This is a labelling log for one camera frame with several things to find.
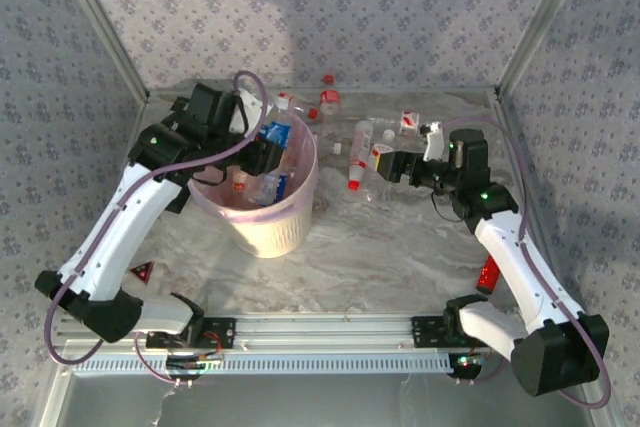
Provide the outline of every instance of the metal bracket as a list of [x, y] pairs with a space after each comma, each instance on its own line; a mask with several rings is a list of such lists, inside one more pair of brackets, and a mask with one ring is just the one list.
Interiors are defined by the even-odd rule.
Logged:
[[411, 317], [413, 346], [425, 348], [484, 347], [478, 339], [450, 333], [441, 315]]
[[236, 319], [231, 317], [205, 317], [202, 319], [202, 334], [199, 335], [190, 345], [186, 345], [184, 340], [177, 335], [170, 335], [165, 332], [149, 332], [147, 334], [146, 348], [149, 349], [203, 349], [216, 350], [218, 339], [220, 347], [223, 349], [233, 348], [233, 339], [236, 335]]

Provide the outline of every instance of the red warning label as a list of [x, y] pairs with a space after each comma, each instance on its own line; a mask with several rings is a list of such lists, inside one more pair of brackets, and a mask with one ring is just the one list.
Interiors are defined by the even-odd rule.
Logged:
[[133, 275], [138, 277], [142, 282], [147, 284], [149, 282], [149, 279], [151, 278], [152, 270], [153, 270], [153, 260], [150, 260], [145, 264], [130, 268], [129, 272], [131, 272]]

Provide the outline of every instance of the white robotic arm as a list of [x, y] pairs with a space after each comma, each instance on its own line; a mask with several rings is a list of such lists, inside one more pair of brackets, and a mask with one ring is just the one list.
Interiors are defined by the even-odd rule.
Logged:
[[600, 355], [609, 335], [606, 323], [599, 315], [587, 316], [562, 288], [528, 234], [522, 242], [530, 259], [525, 257], [522, 216], [509, 191], [491, 182], [483, 133], [451, 132], [447, 161], [440, 160], [445, 146], [440, 123], [423, 126], [421, 133], [428, 140], [424, 154], [383, 154], [378, 173], [392, 182], [408, 175], [411, 185], [448, 195], [455, 214], [495, 260], [520, 314], [507, 316], [479, 295], [452, 299], [443, 313], [449, 339], [472, 337], [499, 352], [531, 395], [595, 380], [597, 361], [576, 323]]
[[[187, 182], [205, 168], [190, 161], [218, 158], [216, 167], [239, 165], [251, 175], [279, 165], [279, 146], [261, 138], [245, 140], [247, 124], [258, 123], [260, 105], [246, 91], [236, 95], [201, 84], [190, 99], [179, 98], [170, 116], [139, 135], [118, 188], [87, 239], [58, 272], [41, 272], [36, 288], [107, 342], [131, 331], [165, 332], [191, 342], [203, 317], [199, 307], [178, 294], [142, 301], [121, 289], [122, 279], [158, 216], [182, 210]], [[244, 147], [229, 150], [240, 142]], [[185, 168], [171, 168], [177, 164]]]

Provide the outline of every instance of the patterned wallpaper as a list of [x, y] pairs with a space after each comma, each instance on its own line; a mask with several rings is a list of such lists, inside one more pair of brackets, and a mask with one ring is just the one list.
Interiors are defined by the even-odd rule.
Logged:
[[606, 355], [640, 425], [640, 0], [567, 0], [516, 87], [556, 264], [611, 329]]
[[497, 83], [539, 0], [100, 0], [147, 88]]
[[97, 220], [137, 107], [76, 0], [0, 10], [0, 425], [17, 427], [47, 359], [33, 282]]

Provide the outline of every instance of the blue label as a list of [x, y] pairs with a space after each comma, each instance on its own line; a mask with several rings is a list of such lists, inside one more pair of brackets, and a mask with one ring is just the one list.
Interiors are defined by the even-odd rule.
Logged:
[[273, 203], [280, 202], [284, 197], [284, 189], [287, 186], [287, 174], [280, 174], [280, 183], [278, 183], [278, 189], [276, 190], [276, 197]]
[[281, 122], [271, 122], [271, 124], [263, 125], [260, 128], [260, 136], [262, 138], [273, 142], [282, 149], [287, 148], [290, 133], [291, 126], [288, 124], [283, 124]]

